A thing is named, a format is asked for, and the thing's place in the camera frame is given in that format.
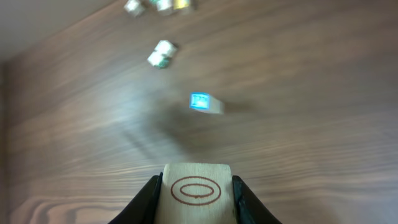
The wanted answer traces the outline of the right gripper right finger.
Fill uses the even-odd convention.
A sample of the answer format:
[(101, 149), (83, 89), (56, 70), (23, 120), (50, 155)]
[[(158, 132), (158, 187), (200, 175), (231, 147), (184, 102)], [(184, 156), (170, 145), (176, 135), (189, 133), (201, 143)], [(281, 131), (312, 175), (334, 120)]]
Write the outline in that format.
[(237, 175), (232, 177), (237, 224), (282, 224)]

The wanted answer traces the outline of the green N block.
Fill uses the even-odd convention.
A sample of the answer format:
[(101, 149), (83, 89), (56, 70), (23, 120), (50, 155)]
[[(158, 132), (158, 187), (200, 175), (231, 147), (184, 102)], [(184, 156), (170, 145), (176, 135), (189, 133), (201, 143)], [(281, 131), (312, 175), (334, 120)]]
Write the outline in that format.
[(154, 222), (237, 224), (230, 166), (166, 164)]

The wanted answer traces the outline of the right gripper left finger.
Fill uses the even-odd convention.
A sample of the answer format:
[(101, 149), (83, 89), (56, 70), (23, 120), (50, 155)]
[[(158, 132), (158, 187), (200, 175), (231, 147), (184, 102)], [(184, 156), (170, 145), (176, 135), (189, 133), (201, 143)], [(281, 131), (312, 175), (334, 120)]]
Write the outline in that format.
[(161, 172), (152, 176), (137, 195), (109, 224), (154, 224), (162, 185)]

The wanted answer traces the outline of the blue letter P block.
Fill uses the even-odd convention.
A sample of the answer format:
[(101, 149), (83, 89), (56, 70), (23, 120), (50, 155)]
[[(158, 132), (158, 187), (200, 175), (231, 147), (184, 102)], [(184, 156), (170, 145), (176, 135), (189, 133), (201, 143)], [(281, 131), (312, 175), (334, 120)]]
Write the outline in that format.
[(224, 104), (212, 95), (203, 92), (190, 94), (190, 108), (209, 114), (224, 113)]

